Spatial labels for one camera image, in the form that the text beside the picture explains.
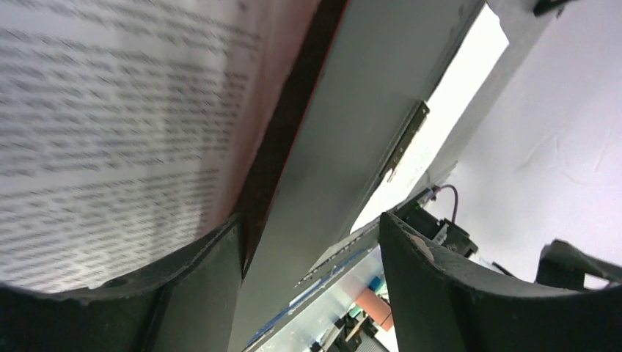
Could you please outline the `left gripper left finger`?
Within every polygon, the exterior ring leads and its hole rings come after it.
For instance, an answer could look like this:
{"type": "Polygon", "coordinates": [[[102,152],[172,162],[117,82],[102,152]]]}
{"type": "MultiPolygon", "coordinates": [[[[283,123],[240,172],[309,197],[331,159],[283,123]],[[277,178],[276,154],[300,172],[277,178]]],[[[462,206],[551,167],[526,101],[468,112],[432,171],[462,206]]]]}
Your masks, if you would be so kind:
{"type": "Polygon", "coordinates": [[[1,286],[3,351],[225,351],[242,281],[238,216],[96,289],[1,286]]]}

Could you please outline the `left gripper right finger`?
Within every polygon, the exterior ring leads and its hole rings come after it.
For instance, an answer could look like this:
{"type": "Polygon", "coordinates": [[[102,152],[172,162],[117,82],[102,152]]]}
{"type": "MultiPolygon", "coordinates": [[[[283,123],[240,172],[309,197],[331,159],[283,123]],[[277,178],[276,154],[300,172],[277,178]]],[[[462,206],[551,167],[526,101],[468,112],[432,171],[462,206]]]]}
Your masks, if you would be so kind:
{"type": "Polygon", "coordinates": [[[578,291],[497,273],[392,213],[379,244],[401,351],[619,351],[621,287],[578,291]]]}

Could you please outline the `printed paper sheet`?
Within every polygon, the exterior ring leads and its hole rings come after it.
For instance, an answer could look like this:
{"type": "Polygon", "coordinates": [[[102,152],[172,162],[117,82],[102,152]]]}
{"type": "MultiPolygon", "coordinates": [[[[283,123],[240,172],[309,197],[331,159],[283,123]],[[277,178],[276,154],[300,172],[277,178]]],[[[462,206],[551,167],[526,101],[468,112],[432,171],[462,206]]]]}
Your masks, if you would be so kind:
{"type": "Polygon", "coordinates": [[[425,120],[414,136],[406,139],[403,157],[381,181],[349,233],[404,201],[417,182],[425,179],[427,168],[508,44],[500,19],[484,4],[440,83],[425,102],[429,109],[425,120]]]}
{"type": "Polygon", "coordinates": [[[1,283],[95,288],[222,223],[317,1],[3,1],[1,283]]]}

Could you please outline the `red folder with black inside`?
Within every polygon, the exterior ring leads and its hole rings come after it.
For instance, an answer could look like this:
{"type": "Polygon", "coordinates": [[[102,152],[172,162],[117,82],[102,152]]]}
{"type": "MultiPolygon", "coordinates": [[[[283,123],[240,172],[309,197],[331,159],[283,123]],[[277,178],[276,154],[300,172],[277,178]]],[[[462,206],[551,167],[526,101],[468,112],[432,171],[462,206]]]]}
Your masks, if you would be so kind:
{"type": "Polygon", "coordinates": [[[406,198],[445,179],[480,120],[550,24],[534,1],[349,1],[285,164],[249,175],[248,262],[230,341],[242,351],[327,270],[380,186],[381,170],[416,101],[427,101],[488,4],[508,47],[406,198]]]}

